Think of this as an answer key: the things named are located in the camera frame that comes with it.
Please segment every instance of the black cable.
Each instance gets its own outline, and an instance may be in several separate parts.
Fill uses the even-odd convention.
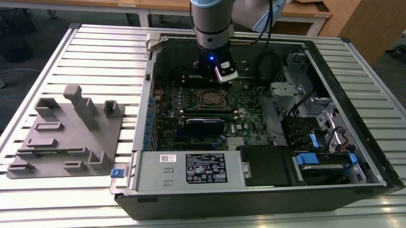
[[[254,61],[255,62],[255,66],[254,66],[254,78],[256,79],[256,81],[261,80],[259,68],[261,68],[261,64],[263,62],[263,59],[267,56],[275,56],[278,58],[279,64],[281,64],[281,70],[279,71],[283,70],[283,60],[282,60],[281,56],[273,50],[265,52],[263,54],[259,55],[259,57]],[[269,67],[270,67],[270,71],[271,71],[273,70],[273,64],[269,64]]]
[[[302,100],[291,107],[290,111],[287,112],[287,116],[291,115],[293,111],[301,106],[301,104],[303,104],[314,92],[315,88],[313,88],[313,90],[303,96]]]
[[[274,17],[273,1],[270,1],[270,12],[269,12],[267,18],[266,18],[266,25],[265,25],[265,27],[263,27],[263,29],[262,29],[262,31],[261,31],[261,34],[259,34],[258,38],[254,40],[254,42],[252,42],[250,45],[256,44],[258,41],[261,40],[262,35],[263,35],[265,32],[266,32],[266,29],[267,29],[267,26],[269,26],[271,17]]]
[[[184,17],[184,16],[182,16],[182,17],[180,17],[180,19],[179,19],[179,21],[178,21],[178,24],[180,23],[180,21],[182,21],[183,17]]]
[[[279,135],[282,135],[282,136],[287,136],[286,134],[282,134],[282,133],[275,132],[273,129],[270,129],[270,130],[271,130],[271,132],[275,133],[275,134],[279,134]]]
[[[269,43],[271,41],[271,34],[273,34],[273,27],[274,27],[274,5],[273,5],[273,0],[269,0],[269,15],[267,15],[266,22],[267,23],[266,23],[266,26],[265,26],[265,29],[263,29],[263,32],[265,32],[265,30],[267,28],[267,25],[269,25],[266,44],[265,44],[265,46],[262,48],[262,51],[261,51],[258,57],[251,62],[247,63],[247,66],[250,66],[252,63],[255,63],[258,61],[258,59],[265,55]],[[255,44],[259,41],[259,39],[262,38],[263,32],[259,34],[256,40],[251,43],[251,45]]]
[[[329,151],[329,148],[330,148],[330,144],[331,144],[331,140],[333,140],[333,137],[334,137],[334,133],[337,132],[337,130],[338,129],[341,129],[341,128],[343,128],[342,126],[337,126],[334,129],[333,129],[333,131],[331,131],[331,133],[330,133],[330,136],[329,136],[329,139],[327,139],[327,144],[326,144],[326,149],[325,149],[325,153],[327,153],[327,151]]]

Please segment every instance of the warning label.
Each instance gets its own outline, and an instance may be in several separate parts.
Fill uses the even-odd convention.
[[[227,170],[224,154],[187,154],[186,181],[188,184],[226,183]]]

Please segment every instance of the aluminum extrusion table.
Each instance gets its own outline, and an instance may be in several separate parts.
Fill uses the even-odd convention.
[[[191,34],[191,30],[82,25],[71,28],[0,137],[0,227],[393,227],[406,223],[406,190],[362,200],[333,212],[279,214],[192,220],[134,221],[110,194],[111,178],[70,177],[11,180],[8,164],[36,118],[40,97],[59,102],[67,84],[79,84],[95,103],[116,100],[126,116],[116,163],[130,162],[150,32]],[[256,37],[236,33],[238,37]],[[310,39],[273,35],[283,39]],[[351,43],[339,38],[311,38],[381,148],[406,179],[406,110],[365,62]],[[119,179],[118,186],[126,186]]]

